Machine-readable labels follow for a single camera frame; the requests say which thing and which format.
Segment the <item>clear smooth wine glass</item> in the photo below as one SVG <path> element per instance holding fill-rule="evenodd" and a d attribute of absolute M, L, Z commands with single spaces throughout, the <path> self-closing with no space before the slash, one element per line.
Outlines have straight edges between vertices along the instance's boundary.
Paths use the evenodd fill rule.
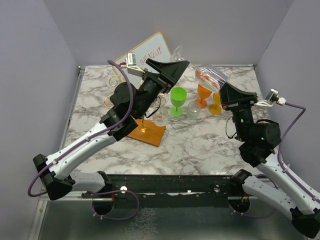
<path fill-rule="evenodd" d="M 211 64 L 196 66 L 190 63 L 189 66 L 194 70 L 197 82 L 212 93 L 219 93 L 229 79 L 222 71 Z"/>

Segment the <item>clear ribbed goblet glass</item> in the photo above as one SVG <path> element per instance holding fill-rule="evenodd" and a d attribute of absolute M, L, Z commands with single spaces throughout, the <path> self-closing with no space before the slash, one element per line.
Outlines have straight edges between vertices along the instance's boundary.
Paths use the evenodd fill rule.
<path fill-rule="evenodd" d="M 191 101 L 187 106 L 186 116 L 187 120 L 195 123 L 201 111 L 201 104 L 196 101 Z"/>

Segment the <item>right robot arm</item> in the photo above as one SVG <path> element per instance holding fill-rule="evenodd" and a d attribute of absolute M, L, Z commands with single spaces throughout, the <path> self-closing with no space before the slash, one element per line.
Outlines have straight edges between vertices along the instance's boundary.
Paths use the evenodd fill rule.
<path fill-rule="evenodd" d="M 229 189 L 240 196 L 244 192 L 271 205 L 288 219 L 302 235 L 314 239 L 320 232 L 320 194 L 281 160 L 281 148 L 285 138 L 278 123 L 269 119 L 253 120 L 252 106 L 271 107 L 285 105 L 286 99 L 271 89 L 264 100 L 258 100 L 255 92 L 245 92 L 225 83 L 220 89 L 221 106 L 232 112 L 236 138 L 242 159 L 265 174 L 279 187 L 265 185 L 257 177 L 243 169 L 233 176 Z"/>

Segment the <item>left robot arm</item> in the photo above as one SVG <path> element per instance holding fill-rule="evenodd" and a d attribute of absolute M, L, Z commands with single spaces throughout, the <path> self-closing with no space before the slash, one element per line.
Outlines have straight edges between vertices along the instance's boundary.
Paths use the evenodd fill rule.
<path fill-rule="evenodd" d="M 86 134 L 56 153 L 33 158 L 45 193 L 50 200 L 58 200 L 73 191 L 87 191 L 103 198 L 111 190 L 103 172 L 75 176 L 73 171 L 85 160 L 128 136 L 138 127 L 159 94 L 167 94 L 189 66 L 189 61 L 158 62 L 148 58 L 146 63 L 154 72 L 130 64 L 108 63 L 117 68 L 125 81 L 120 83 L 110 97 L 113 107 L 103 115 Z"/>

